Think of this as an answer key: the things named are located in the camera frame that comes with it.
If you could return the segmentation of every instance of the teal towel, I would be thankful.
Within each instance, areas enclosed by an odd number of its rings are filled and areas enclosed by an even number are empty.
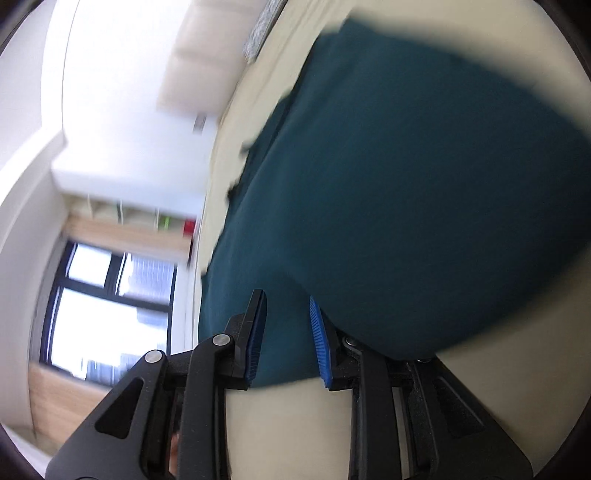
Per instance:
[[[308,301],[396,359],[522,306],[591,235],[591,145],[457,54],[347,20],[320,36],[230,192],[201,340],[268,297],[255,385],[318,375]]]

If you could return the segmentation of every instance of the white wall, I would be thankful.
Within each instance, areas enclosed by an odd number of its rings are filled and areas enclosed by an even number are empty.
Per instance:
[[[0,55],[0,168],[41,127],[41,66],[51,12],[45,0]]]
[[[37,131],[0,170],[0,421],[32,426],[28,349],[39,286],[66,219],[50,172],[61,133]]]
[[[81,0],[67,46],[63,125],[53,164],[65,191],[200,216],[216,133],[156,109],[190,0]]]

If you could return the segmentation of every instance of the gray fabric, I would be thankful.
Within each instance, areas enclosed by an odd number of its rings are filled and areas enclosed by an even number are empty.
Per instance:
[[[287,0],[269,0],[265,5],[246,41],[246,45],[244,45],[244,58],[246,58],[248,63],[252,63],[258,57],[265,40],[279,18],[279,15],[281,15],[286,3]]]

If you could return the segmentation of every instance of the bed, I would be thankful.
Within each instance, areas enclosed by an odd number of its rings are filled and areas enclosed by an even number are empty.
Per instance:
[[[502,73],[591,136],[589,78],[565,37],[532,1],[483,1],[476,8],[464,0],[290,0],[258,60],[246,68],[220,124],[199,238],[199,272],[206,271],[222,231],[226,195],[244,165],[243,145],[256,138],[291,89],[319,32],[336,29],[350,14]],[[511,322],[439,354],[518,443],[536,472],[555,454],[591,395],[589,312],[587,251]],[[350,425],[340,413],[350,408],[349,397],[326,395],[318,379],[229,395],[233,478],[276,478],[279,472],[282,478],[345,478]],[[302,435],[280,437],[286,429]]]

